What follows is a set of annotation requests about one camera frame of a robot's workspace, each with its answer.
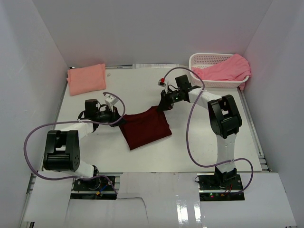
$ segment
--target folded pink towel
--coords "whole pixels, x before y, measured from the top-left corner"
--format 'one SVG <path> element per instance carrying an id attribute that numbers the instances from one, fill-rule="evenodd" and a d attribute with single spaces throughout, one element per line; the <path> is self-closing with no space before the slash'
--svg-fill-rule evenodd
<path id="1" fill-rule="evenodd" d="M 70 95 L 105 89 L 105 64 L 70 69 L 67 72 Z"/>
<path id="2" fill-rule="evenodd" d="M 243 81 L 246 76 L 251 76 L 248 61 L 239 54 L 234 54 L 229 59 L 207 68 L 192 67 L 192 70 L 201 79 L 213 81 Z M 239 86 L 240 90 L 244 90 L 244 87 L 245 83 Z"/>

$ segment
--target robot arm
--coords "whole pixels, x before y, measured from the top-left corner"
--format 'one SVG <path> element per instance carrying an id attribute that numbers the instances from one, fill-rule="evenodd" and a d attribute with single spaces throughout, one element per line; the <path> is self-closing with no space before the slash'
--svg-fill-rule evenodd
<path id="1" fill-rule="evenodd" d="M 194 103 L 197 99 L 201 88 L 191 86 L 186 75 L 175 78 L 178 90 L 168 89 L 167 83 L 159 81 L 159 85 L 166 87 L 161 92 L 161 102 L 158 111 L 170 110 L 173 104 L 179 101 L 188 101 Z M 219 182 L 224 183 L 237 174 L 234 160 L 234 143 L 242 119 L 238 112 L 233 96 L 219 96 L 209 92 L 204 92 L 197 103 L 199 106 L 206 108 L 209 112 L 210 125 L 217 137 L 218 159 L 217 163 L 232 160 L 232 162 L 218 165 L 215 167 L 215 174 Z"/>
<path id="2" fill-rule="evenodd" d="M 78 177 L 90 178 L 95 176 L 98 171 L 97 168 L 80 159 L 79 141 L 94 132 L 99 125 L 81 121 L 113 123 L 120 118 L 117 108 L 114 106 L 116 102 L 117 99 L 108 96 L 105 100 L 106 104 L 98 107 L 99 102 L 96 99 L 86 100 L 85 110 L 78 116 L 79 123 L 61 130 L 49 131 L 43 159 L 44 168 L 46 170 L 62 171 Z M 125 120 L 121 119 L 111 127 L 124 123 Z"/>

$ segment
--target blue wire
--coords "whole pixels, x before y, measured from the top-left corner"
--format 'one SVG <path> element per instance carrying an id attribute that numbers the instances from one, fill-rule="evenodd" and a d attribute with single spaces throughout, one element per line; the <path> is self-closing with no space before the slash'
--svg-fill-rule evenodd
<path id="1" fill-rule="evenodd" d="M 99 190 L 99 192 L 102 192 L 103 190 L 105 190 L 106 187 L 108 187 L 108 186 L 105 185 L 102 189 Z"/>

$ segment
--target basket rim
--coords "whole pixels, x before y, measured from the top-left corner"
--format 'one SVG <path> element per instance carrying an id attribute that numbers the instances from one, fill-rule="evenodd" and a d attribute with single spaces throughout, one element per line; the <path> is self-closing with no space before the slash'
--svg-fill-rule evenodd
<path id="1" fill-rule="evenodd" d="M 196 55 L 223 55 L 223 56 L 233 56 L 234 54 L 222 54 L 222 53 L 195 53 L 190 56 L 189 58 L 189 69 L 191 69 L 191 60 L 192 57 Z M 193 79 L 200 81 L 196 76 L 193 75 L 192 72 L 190 72 L 190 75 Z M 203 80 L 204 82 L 212 82 L 212 83 L 243 83 L 246 82 L 249 79 L 249 76 L 247 75 L 246 78 L 243 81 L 213 81 L 213 80 Z"/>

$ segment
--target folded maroon cloth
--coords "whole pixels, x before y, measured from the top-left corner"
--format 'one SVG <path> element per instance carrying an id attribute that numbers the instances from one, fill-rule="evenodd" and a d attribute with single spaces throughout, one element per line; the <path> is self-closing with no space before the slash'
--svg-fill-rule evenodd
<path id="1" fill-rule="evenodd" d="M 144 113 L 123 116 L 127 123 L 119 127 L 130 150 L 172 135 L 165 114 L 156 109 L 153 106 Z"/>

